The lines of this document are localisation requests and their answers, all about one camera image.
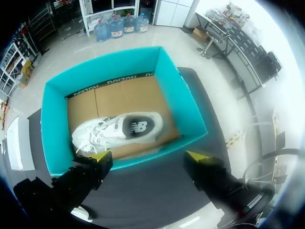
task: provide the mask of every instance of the white tile floor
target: white tile floor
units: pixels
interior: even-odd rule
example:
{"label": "white tile floor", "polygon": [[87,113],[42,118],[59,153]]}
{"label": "white tile floor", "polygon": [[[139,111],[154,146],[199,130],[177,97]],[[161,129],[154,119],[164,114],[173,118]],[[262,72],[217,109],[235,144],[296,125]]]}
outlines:
{"label": "white tile floor", "polygon": [[[236,99],[240,91],[233,90],[230,86],[234,75],[228,65],[222,60],[206,60],[199,56],[196,51],[199,44],[191,34],[178,28],[163,26],[150,26],[144,34],[128,34],[103,43],[96,42],[94,34],[89,38],[76,34],[66,40],[61,40],[59,36],[53,37],[48,45],[50,50],[44,54],[34,70],[28,86],[25,89],[17,88],[10,99],[5,129],[15,117],[28,117],[40,109],[45,82],[65,69],[109,52],[155,45],[163,46],[176,66],[190,67],[197,72],[212,102],[225,139],[245,129],[251,122],[251,113],[245,99]],[[245,141],[239,140],[228,150],[232,174],[237,178],[242,177],[247,164],[256,155],[256,139],[251,133],[251,130],[248,131]],[[198,216],[200,219],[191,228],[213,228],[222,215],[223,212],[210,203],[168,228],[176,228]]]}

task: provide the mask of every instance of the black mat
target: black mat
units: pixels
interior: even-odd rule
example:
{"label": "black mat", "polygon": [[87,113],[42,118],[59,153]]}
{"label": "black mat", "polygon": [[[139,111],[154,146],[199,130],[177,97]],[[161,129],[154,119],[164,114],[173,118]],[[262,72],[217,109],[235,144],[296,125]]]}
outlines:
{"label": "black mat", "polygon": [[[111,171],[97,191],[91,191],[83,204],[96,218],[94,224],[112,229],[150,229],[176,222],[210,202],[198,192],[183,168],[186,149],[204,149],[225,161],[230,171],[225,140],[217,117],[202,83],[192,69],[179,68],[188,84],[209,134],[175,153],[148,163]],[[17,172],[7,169],[12,184],[38,176],[50,185],[42,145],[40,113],[29,117],[30,145],[35,171]]]}

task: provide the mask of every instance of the cable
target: cable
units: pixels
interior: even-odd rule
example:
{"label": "cable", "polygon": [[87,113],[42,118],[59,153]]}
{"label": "cable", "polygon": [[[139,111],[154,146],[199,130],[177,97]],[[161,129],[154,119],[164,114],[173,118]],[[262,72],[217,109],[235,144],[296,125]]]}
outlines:
{"label": "cable", "polygon": [[268,153],[268,154],[265,154],[263,155],[262,157],[258,158],[257,160],[255,160],[254,162],[252,162],[244,171],[244,174],[243,174],[243,181],[245,183],[245,186],[247,188],[247,185],[246,185],[246,175],[247,175],[247,172],[250,170],[250,168],[252,166],[254,166],[255,164],[257,163],[261,163],[261,161],[267,159],[267,158],[270,158],[270,157],[274,157],[274,156],[279,156],[279,155],[296,155],[296,156],[304,156],[304,155],[301,155],[301,152],[302,150],[300,149],[281,149],[281,150],[276,150],[276,151],[273,151],[271,153]]}
{"label": "cable", "polygon": [[250,226],[250,228],[257,228],[257,226],[252,223],[238,223],[238,224],[233,224],[230,226],[222,226],[217,229],[234,229],[234,228],[238,228],[238,226],[241,226],[241,225],[248,225],[248,226]]}
{"label": "cable", "polygon": [[265,174],[265,175],[260,176],[260,177],[249,178],[248,180],[259,180],[259,179],[264,178],[264,177],[267,177],[267,176],[269,176],[269,175],[271,175],[271,174],[273,174],[273,172],[270,172],[270,173]]}

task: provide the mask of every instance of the shoe box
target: shoe box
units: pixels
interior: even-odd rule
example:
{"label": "shoe box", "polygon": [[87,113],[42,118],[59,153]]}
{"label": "shoe box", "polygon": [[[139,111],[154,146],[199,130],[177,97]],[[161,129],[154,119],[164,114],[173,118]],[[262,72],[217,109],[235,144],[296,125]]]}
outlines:
{"label": "shoe box", "polygon": [[116,117],[130,112],[158,112],[163,118],[163,129],[154,143],[135,143],[110,148],[114,159],[150,153],[150,149],[179,137],[171,112],[154,75],[115,82],[69,98],[67,114],[70,135],[76,127],[88,120]]}
{"label": "shoe box", "polygon": [[159,112],[163,131],[154,143],[112,148],[112,170],[174,156],[207,134],[199,108],[164,48],[112,52],[46,82],[41,138],[49,173],[60,176],[72,166],[71,134],[78,125],[128,112]]}

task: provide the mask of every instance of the water jug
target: water jug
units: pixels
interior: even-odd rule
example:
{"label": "water jug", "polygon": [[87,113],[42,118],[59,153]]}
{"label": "water jug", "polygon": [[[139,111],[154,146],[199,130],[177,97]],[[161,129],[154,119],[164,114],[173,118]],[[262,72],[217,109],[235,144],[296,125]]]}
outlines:
{"label": "water jug", "polygon": [[147,31],[149,20],[144,16],[144,13],[141,13],[136,19],[135,31],[138,33],[143,33]]}
{"label": "water jug", "polygon": [[99,20],[99,23],[94,27],[94,33],[96,35],[96,41],[104,42],[109,39],[109,27],[107,23],[103,23]]}
{"label": "water jug", "polygon": [[110,34],[112,38],[120,38],[123,36],[123,21],[114,17],[114,20],[109,25]]}
{"label": "water jug", "polygon": [[127,17],[124,18],[124,33],[132,33],[134,32],[135,27],[135,19],[131,16],[130,13],[127,14]]}

